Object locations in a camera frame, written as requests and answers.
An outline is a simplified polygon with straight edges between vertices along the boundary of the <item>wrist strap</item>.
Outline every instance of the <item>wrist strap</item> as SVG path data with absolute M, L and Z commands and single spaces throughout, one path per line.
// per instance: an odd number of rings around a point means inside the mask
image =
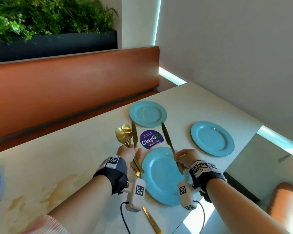
M 191 166 L 189 173 L 193 180 L 193 188 L 200 187 L 203 190 L 203 197 L 207 202 L 211 203 L 211 200 L 206 191 L 207 183 L 213 178 L 219 178 L 227 182 L 224 175 L 213 164 L 207 163 L 204 160 L 197 160 Z
M 103 161 L 93 177 L 99 175 L 106 176 L 110 180 L 112 195 L 120 193 L 125 188 L 128 181 L 125 160 L 119 156 L 108 157 Z

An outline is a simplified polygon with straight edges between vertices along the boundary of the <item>purple sticker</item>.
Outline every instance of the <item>purple sticker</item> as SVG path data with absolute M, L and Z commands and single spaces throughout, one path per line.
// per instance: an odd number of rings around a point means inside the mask
M 150 149 L 152 146 L 160 142 L 164 142 L 164 138 L 155 130 L 146 130 L 140 136 L 140 143 L 146 149 Z

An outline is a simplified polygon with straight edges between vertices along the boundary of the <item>hand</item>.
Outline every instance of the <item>hand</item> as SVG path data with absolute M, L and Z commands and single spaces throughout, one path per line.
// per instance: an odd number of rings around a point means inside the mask
M 201 159 L 199 152 L 195 149 L 183 149 L 176 153 L 176 155 L 175 161 L 182 163 L 184 170 L 190 169 L 195 161 Z
M 135 148 L 127 148 L 125 145 L 122 145 L 118 148 L 116 155 L 120 156 L 125 160 L 127 165 L 127 170 L 130 168 L 130 163 L 133 161 L 136 152 L 138 152 L 138 158 L 141 157 L 142 150 L 138 147 Z

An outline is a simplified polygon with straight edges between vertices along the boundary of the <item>brown leather upholstery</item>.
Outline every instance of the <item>brown leather upholstery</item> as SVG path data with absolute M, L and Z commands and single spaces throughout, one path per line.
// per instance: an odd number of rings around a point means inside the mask
M 0 138 L 152 89 L 159 47 L 0 65 Z
M 293 185 L 281 183 L 276 187 L 267 213 L 293 234 Z
M 42 137 L 44 135 L 50 134 L 52 132 L 55 132 L 57 130 L 61 130 L 63 128 L 66 128 L 68 126 L 77 124 L 79 122 L 85 121 L 87 119 L 90 119 L 92 117 L 98 116 L 100 114 L 106 113 L 108 111 L 114 110 L 116 108 L 125 106 L 129 103 L 136 102 L 138 100 L 141 100 L 143 98 L 149 97 L 151 95 L 157 94 L 157 91 L 150 91 L 144 94 L 140 94 L 135 97 L 131 97 L 125 100 L 121 100 L 106 106 L 102 106 L 100 108 L 96 108 L 93 110 L 88 110 L 86 112 L 83 112 L 81 114 L 75 115 L 73 117 L 69 117 L 54 123 L 49 123 L 47 125 L 40 126 L 38 128 L 32 129 L 28 132 L 24 132 L 20 135 L 16 135 L 15 137 L 8 138 L 7 140 L 0 143 L 0 152 L 4 151 L 6 149 L 12 148 L 14 146 L 23 144 L 25 142 L 31 141 L 33 139 Z

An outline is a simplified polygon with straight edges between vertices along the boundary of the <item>green foliage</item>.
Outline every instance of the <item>green foliage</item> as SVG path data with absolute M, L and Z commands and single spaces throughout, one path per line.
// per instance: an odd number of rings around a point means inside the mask
M 100 0 L 0 0 L 0 42 L 34 35 L 109 31 L 114 8 Z

